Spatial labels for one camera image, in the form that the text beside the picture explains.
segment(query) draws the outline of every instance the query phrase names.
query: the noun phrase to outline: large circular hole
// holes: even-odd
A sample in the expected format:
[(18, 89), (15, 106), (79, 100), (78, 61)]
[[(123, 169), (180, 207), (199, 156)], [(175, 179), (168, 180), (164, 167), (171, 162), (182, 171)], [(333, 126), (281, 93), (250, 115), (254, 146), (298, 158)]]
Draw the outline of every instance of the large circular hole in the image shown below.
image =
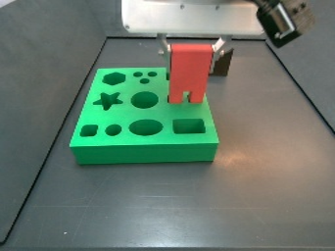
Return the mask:
[(134, 76), (136, 76), (136, 77), (139, 77), (139, 76), (142, 76), (143, 75), (143, 73), (140, 73), (140, 72), (136, 72), (135, 74), (134, 74)]
[(122, 132), (120, 125), (110, 125), (106, 129), (106, 134), (110, 136), (116, 136)]
[(132, 96), (131, 103), (135, 107), (147, 109), (159, 103), (159, 96), (150, 91), (143, 91)]
[(150, 82), (150, 80), (147, 78), (140, 79), (140, 83), (148, 83), (148, 82)]
[(140, 120), (131, 124), (130, 130), (136, 135), (150, 136), (163, 130), (163, 124), (154, 120)]
[(156, 75), (158, 75), (156, 72), (150, 72), (150, 73), (148, 73), (148, 76), (156, 76)]

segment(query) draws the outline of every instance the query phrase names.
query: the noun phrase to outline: gray table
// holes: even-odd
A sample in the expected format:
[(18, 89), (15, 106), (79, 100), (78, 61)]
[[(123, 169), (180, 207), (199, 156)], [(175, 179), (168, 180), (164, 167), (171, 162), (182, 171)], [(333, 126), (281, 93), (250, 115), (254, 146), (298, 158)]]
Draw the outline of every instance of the gray table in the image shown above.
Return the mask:
[(110, 39), (3, 248), (335, 247), (335, 140), (262, 41), (211, 76), (214, 163), (80, 167), (68, 148), (98, 68), (160, 67), (151, 39)]

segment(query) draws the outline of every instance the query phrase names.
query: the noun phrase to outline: red block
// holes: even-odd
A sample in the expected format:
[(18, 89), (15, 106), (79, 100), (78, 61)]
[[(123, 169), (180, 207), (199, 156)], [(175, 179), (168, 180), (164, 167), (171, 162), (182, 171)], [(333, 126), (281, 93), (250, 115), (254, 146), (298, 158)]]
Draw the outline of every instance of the red block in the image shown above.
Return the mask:
[(168, 102), (183, 102), (190, 92), (190, 103), (202, 103), (212, 63), (211, 44), (172, 44)]

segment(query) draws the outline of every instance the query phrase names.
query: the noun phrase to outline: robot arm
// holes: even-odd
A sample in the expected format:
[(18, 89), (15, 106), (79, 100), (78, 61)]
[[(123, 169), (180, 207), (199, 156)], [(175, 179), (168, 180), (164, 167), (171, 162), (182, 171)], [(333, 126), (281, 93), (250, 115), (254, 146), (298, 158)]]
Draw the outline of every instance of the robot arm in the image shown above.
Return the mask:
[(257, 17), (274, 45), (281, 48), (313, 27), (315, 18), (305, 0), (251, 0)]

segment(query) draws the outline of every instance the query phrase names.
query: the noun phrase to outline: green foam block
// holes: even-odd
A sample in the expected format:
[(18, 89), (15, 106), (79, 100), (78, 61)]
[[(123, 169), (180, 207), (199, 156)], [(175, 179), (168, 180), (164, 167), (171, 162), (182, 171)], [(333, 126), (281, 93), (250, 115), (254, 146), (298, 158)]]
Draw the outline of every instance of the green foam block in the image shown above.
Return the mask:
[(170, 104), (166, 68), (99, 69), (70, 143), (79, 164), (212, 161), (218, 145), (207, 98)]

